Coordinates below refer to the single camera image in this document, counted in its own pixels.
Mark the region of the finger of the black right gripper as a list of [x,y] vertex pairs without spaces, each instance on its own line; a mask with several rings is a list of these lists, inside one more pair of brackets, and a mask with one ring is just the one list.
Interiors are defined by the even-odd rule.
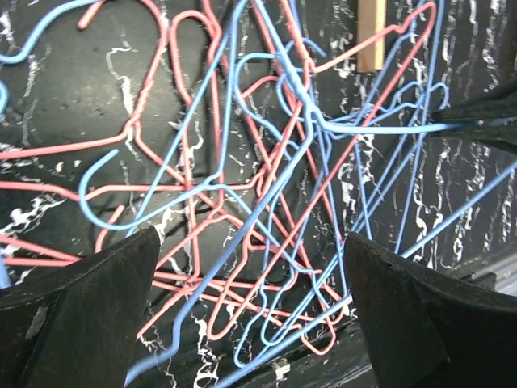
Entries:
[[431,114],[434,122],[466,122],[516,117],[516,81],[511,80],[482,95],[439,109]]
[[516,125],[466,126],[433,132],[431,137],[455,137],[493,147],[499,150],[516,153]]

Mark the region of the light blue wire hanger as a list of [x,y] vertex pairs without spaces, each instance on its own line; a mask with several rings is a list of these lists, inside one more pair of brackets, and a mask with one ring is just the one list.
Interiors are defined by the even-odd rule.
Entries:
[[400,103],[396,104],[396,98],[401,95],[406,89],[410,89],[412,86],[417,86],[416,82],[410,82],[403,86],[399,91],[395,93],[392,98],[392,102],[387,108],[379,106],[381,114],[374,116],[369,122],[366,122],[364,115],[373,113],[375,110],[373,105],[363,106],[359,111],[353,112],[347,116],[326,120],[322,115],[319,107],[317,107],[310,98],[306,95],[306,99],[303,100],[309,104],[311,116],[308,119],[303,117],[301,112],[296,118],[298,124],[304,125],[309,130],[318,129],[324,133],[328,133],[332,138],[339,139],[345,136],[352,135],[409,135],[409,134],[420,134],[420,133],[435,133],[435,132],[450,132],[453,129],[463,128],[465,123],[452,123],[445,124],[439,122],[437,124],[426,124],[426,125],[415,125],[410,122],[405,126],[376,126],[380,121],[395,115],[397,112],[402,111],[405,108],[412,108],[414,114],[418,115],[420,112],[424,112],[424,105],[427,98],[431,95],[431,92],[440,87],[446,88],[443,83],[437,83],[434,86],[428,88],[426,92],[422,92],[416,103]]

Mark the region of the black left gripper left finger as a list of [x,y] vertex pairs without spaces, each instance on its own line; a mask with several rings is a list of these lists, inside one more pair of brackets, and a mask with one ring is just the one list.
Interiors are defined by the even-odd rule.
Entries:
[[122,387],[161,248],[154,227],[1,291],[3,387]]

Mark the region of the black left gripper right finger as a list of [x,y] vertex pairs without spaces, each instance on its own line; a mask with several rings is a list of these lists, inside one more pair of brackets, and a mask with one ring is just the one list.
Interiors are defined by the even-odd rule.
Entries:
[[372,242],[346,239],[346,277],[380,387],[514,387],[516,298]]

